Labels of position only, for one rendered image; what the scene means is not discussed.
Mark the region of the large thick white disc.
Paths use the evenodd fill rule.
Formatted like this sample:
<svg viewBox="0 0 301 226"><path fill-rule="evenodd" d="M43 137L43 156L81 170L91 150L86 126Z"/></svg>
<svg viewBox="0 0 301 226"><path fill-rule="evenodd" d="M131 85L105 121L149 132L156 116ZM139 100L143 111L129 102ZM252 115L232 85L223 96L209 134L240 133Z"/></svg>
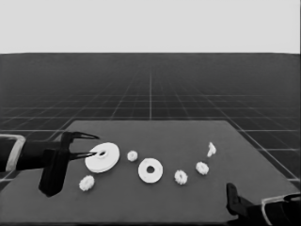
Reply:
<svg viewBox="0 0 301 226"><path fill-rule="evenodd" d="M86 167L95 173L112 169L119 161L119 147L112 142L96 145L90 150L92 156L85 159Z"/></svg>

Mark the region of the white round carrier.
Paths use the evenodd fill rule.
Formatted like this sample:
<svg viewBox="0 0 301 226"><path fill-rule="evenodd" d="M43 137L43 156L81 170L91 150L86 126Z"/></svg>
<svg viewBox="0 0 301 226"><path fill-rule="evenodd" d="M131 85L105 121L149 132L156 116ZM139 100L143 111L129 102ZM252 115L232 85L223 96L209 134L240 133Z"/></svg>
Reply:
<svg viewBox="0 0 301 226"><path fill-rule="evenodd" d="M157 183L163 176L163 165L155 158L145 158L138 166L139 178L147 184Z"/></svg>

